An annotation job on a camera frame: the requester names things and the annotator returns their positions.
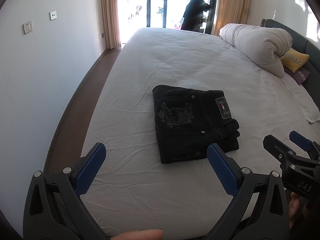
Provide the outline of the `right hand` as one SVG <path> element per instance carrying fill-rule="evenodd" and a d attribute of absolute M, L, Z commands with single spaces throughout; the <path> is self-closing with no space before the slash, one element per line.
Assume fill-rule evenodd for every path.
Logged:
<path fill-rule="evenodd" d="M 288 211 L 290 229 L 293 227 L 297 217 L 306 216 L 305 206 L 302 205 L 302 202 L 299 200 L 299 195 L 294 192 L 291 193 L 291 200 L 288 205 Z"/>

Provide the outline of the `left hand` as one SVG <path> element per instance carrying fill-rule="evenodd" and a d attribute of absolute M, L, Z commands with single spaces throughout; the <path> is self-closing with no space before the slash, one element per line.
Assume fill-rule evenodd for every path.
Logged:
<path fill-rule="evenodd" d="M 163 230 L 149 229 L 124 232 L 117 236 L 111 237 L 110 240 L 162 240 L 163 237 Z"/>

